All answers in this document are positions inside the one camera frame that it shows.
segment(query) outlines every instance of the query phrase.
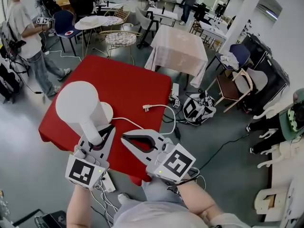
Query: beige tablecloth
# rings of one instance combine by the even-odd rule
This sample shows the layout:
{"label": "beige tablecloth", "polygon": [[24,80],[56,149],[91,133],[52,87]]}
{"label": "beige tablecloth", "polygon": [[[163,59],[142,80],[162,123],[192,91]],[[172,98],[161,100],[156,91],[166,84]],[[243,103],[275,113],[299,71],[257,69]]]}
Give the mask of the beige tablecloth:
{"label": "beige tablecloth", "polygon": [[155,66],[163,66],[193,75],[190,84],[199,88],[208,65],[206,51],[199,36],[161,25],[151,46],[153,51],[145,65],[146,69],[155,71]]}

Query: forearm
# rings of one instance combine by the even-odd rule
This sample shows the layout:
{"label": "forearm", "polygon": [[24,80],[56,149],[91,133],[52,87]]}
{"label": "forearm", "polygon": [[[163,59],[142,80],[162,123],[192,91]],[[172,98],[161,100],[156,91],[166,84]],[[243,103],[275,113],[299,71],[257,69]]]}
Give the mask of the forearm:
{"label": "forearm", "polygon": [[67,228],[91,226],[91,192],[87,189],[75,186],[75,190],[67,208]]}
{"label": "forearm", "polygon": [[26,37],[33,36],[40,32],[42,32],[42,26],[38,25],[37,27],[34,27],[34,28],[26,28],[21,35],[23,38],[26,38]]}
{"label": "forearm", "polygon": [[195,183],[195,181],[180,185],[178,189],[185,205],[191,213],[201,216],[205,212],[208,220],[223,214],[213,198]]}

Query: white and black bag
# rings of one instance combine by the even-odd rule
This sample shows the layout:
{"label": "white and black bag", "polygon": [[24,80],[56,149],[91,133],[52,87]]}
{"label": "white and black bag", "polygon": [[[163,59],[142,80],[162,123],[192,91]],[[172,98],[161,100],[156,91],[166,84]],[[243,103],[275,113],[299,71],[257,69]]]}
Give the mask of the white and black bag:
{"label": "white and black bag", "polygon": [[212,118],[217,111],[213,106],[214,103],[215,100],[208,95],[207,91],[189,95],[182,110],[185,119],[192,125],[201,125],[207,119]]}

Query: person in green shirt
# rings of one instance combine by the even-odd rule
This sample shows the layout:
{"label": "person in green shirt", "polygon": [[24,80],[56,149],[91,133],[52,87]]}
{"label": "person in green shirt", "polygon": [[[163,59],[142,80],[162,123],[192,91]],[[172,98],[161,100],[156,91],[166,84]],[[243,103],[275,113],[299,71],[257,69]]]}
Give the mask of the person in green shirt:
{"label": "person in green shirt", "polygon": [[256,144],[254,147],[250,148],[250,153],[261,153],[263,151],[271,149],[271,147],[275,144],[288,140],[293,140],[304,133],[304,127],[301,127],[297,132],[295,132],[291,127],[290,120],[288,119],[288,109],[291,109],[296,104],[304,105],[304,88],[298,89],[294,93],[294,103],[287,109],[281,111],[272,118],[263,119],[248,125],[248,127],[246,128],[248,132],[258,130],[268,131],[269,129],[273,128],[278,129],[269,138],[264,139],[263,141]]}

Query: white t-shirt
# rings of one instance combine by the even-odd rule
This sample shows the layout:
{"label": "white t-shirt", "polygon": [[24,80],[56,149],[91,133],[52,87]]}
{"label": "white t-shirt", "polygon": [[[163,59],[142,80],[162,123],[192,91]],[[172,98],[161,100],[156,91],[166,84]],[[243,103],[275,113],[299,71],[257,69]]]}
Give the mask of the white t-shirt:
{"label": "white t-shirt", "polygon": [[200,217],[177,204],[143,202],[121,214],[114,228],[250,228],[233,214],[223,214],[206,224]]}
{"label": "white t-shirt", "polygon": [[25,6],[21,2],[12,2],[8,10],[9,25],[16,39],[24,40],[26,44],[21,47],[19,54],[24,59],[29,59],[41,51],[41,38],[38,34],[23,38],[21,34],[28,28],[34,28],[34,24]]}

